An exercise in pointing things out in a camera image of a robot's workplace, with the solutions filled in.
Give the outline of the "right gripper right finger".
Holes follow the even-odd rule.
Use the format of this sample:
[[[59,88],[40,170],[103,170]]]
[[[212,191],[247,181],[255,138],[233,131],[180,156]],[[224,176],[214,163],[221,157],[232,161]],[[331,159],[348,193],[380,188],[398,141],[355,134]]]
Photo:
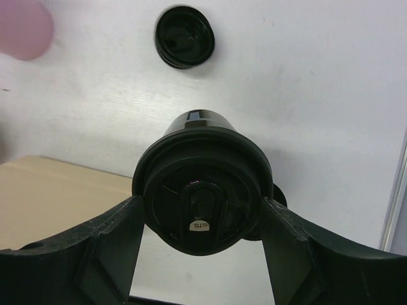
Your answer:
[[[406,257],[361,245],[261,200],[276,304],[406,304]]]

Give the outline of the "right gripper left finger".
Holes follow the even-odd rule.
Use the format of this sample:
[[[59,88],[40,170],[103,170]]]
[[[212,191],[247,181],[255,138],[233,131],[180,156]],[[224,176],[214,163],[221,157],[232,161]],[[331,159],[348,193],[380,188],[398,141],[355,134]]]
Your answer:
[[[19,250],[1,251],[1,304],[126,304],[144,229],[142,198]]]

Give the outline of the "brown paper bag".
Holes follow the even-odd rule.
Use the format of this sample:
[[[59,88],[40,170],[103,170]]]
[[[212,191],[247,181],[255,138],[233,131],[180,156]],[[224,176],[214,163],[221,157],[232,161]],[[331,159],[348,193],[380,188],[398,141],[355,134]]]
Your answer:
[[[81,224],[131,195],[131,179],[39,156],[1,165],[1,248]]]

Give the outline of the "black cup lid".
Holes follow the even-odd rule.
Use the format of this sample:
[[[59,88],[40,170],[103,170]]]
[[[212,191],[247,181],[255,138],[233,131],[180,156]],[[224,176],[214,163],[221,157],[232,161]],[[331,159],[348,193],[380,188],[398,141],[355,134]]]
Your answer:
[[[248,238],[260,201],[273,194],[270,162],[235,130],[207,126],[168,133],[140,158],[132,194],[166,244],[188,255],[212,255]]]

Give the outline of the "dark translucent coffee cup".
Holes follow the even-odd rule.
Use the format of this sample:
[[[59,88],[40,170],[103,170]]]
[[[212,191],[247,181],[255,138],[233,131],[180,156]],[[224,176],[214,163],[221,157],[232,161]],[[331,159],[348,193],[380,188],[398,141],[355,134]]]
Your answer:
[[[207,109],[195,109],[179,115],[167,128],[164,135],[189,128],[215,126],[235,131],[233,125],[222,115]]]

